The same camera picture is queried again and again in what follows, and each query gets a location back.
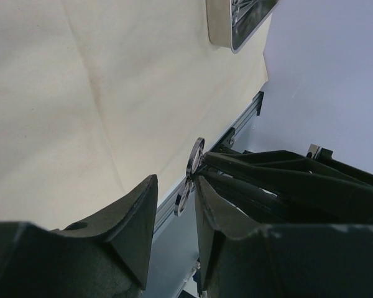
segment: metal washer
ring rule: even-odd
[[[193,181],[192,179],[186,178],[183,186],[180,187],[177,194],[177,199],[175,200],[174,214],[176,216],[181,216],[182,212],[187,205],[187,200],[192,192]]]
[[[198,138],[192,148],[191,154],[186,164],[186,176],[191,178],[201,165],[201,160],[203,157],[203,149],[205,148],[204,138]]]

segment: cream cloth backdrop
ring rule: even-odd
[[[234,55],[204,0],[0,0],[0,220],[63,228],[151,173],[163,197],[266,82],[269,24]]]

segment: chrome object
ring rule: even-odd
[[[311,144],[310,148],[308,149],[308,153],[306,157],[312,158],[313,160],[317,159],[318,155],[321,153],[322,147],[317,145]]]
[[[187,200],[192,192],[193,181],[190,178],[185,178],[183,186],[178,190],[177,198],[175,200],[174,214],[181,216],[185,210]]]
[[[279,0],[206,0],[209,39],[237,53],[270,16]]]
[[[203,157],[203,149],[205,147],[204,138],[198,138],[192,148],[191,154],[186,165],[186,176],[191,178],[196,170],[201,165],[201,159]]]

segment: metal bolt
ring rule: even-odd
[[[233,135],[231,140],[229,141],[229,144],[233,146],[235,144],[235,136]]]
[[[186,178],[184,185],[178,190],[177,198],[175,199],[174,214],[181,216],[187,205],[187,200],[192,192],[193,181]]]

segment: metal ring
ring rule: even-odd
[[[204,138],[198,138],[192,148],[191,154],[186,165],[186,176],[191,178],[201,165],[201,159],[203,157],[203,149],[205,148]]]
[[[192,192],[193,181],[192,179],[185,179],[185,183],[180,189],[178,190],[177,199],[175,200],[175,207],[174,207],[174,214],[176,216],[181,216],[182,212],[187,205],[187,200],[189,195]]]

